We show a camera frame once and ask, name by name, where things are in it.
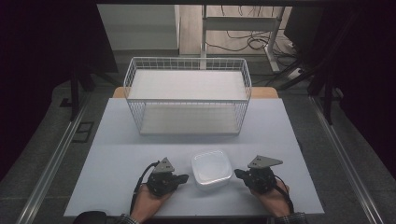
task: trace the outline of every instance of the metal wire rack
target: metal wire rack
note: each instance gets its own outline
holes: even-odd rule
[[[141,134],[239,134],[251,81],[244,59],[132,58],[124,94]]]

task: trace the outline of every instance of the wire basket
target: wire basket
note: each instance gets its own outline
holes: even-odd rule
[[[244,59],[132,58],[124,94],[140,134],[239,134],[251,81]]]

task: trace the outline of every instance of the sleeve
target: sleeve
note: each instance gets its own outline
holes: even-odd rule
[[[139,222],[131,219],[128,215],[122,214],[114,224],[139,224]]]
[[[276,217],[275,224],[307,224],[305,213],[294,213],[287,217]]]

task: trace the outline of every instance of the white table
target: white table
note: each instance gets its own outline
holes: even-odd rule
[[[214,149],[227,153],[233,169],[246,170],[256,155],[282,160],[272,169],[290,186],[295,211],[323,213],[281,99],[250,100],[238,136],[141,136],[125,99],[109,99],[64,215],[91,210],[109,216],[128,213],[137,179],[149,164],[164,157],[176,168],[176,175],[190,178],[156,217],[268,215],[234,175],[227,186],[212,192],[196,188],[191,157]]]

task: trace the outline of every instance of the metal rail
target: metal rail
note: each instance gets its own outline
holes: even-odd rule
[[[89,92],[84,94],[81,101],[81,109],[76,115],[74,121],[70,121],[69,125],[67,126],[67,129],[64,132],[64,136],[62,137],[55,151],[53,152],[45,170],[37,181],[37,184],[35,185],[32,194],[30,195],[27,203],[22,209],[21,214],[17,219],[17,224],[33,223],[35,215],[37,214],[38,209],[40,208],[40,205],[43,202],[48,189],[50,188],[50,184],[52,183],[52,180],[55,177],[56,172],[58,171],[58,168],[62,163],[64,154],[66,153],[67,148],[72,141],[73,134],[76,132],[76,129],[78,128],[78,125],[85,113],[90,97],[91,94]]]
[[[361,207],[363,208],[364,213],[366,214],[367,218],[369,219],[370,223],[384,223],[382,217],[380,216],[378,209],[375,205],[373,198],[369,190],[365,187],[363,181],[361,180],[358,172],[356,171],[355,167],[352,164],[352,161],[347,155],[347,151],[344,149],[343,144],[341,143],[338,135],[333,128],[332,125],[329,125],[327,120],[322,114],[322,106],[317,98],[312,96],[309,97],[312,105],[314,106],[320,123],[323,126],[323,129],[327,136],[329,137],[332,147],[337,155],[341,165],[344,168],[346,173],[346,177],[349,180],[350,185],[352,186],[353,190],[355,191],[359,202],[361,203]]]

